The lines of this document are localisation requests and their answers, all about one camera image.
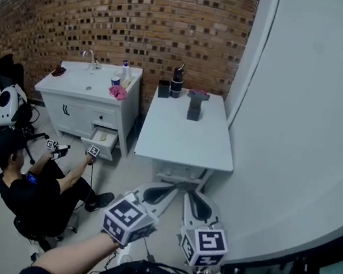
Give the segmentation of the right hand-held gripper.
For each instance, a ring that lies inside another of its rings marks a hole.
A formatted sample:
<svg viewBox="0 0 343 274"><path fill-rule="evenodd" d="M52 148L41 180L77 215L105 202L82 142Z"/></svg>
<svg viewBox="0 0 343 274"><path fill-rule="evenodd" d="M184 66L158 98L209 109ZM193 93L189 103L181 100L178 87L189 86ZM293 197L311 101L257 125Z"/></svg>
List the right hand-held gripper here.
<svg viewBox="0 0 343 274"><path fill-rule="evenodd" d="M228 247L224 226L219 222L219 208L210 198L195 190L186 192L183 201L180 247L186 263L194 268L220 266ZM197 227L197 221L210 225Z"/></svg>

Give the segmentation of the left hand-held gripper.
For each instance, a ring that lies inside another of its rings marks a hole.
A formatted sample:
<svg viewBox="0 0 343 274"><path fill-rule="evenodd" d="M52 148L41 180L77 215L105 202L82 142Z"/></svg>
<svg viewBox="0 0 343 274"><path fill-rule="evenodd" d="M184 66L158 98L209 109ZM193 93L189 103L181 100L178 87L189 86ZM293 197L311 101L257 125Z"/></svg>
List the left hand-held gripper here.
<svg viewBox="0 0 343 274"><path fill-rule="evenodd" d="M104 210L101 231L122 247L148 237L179 189L171 183L148 182L139 185L135 194L120 194ZM146 201L146 207L140 201Z"/></svg>

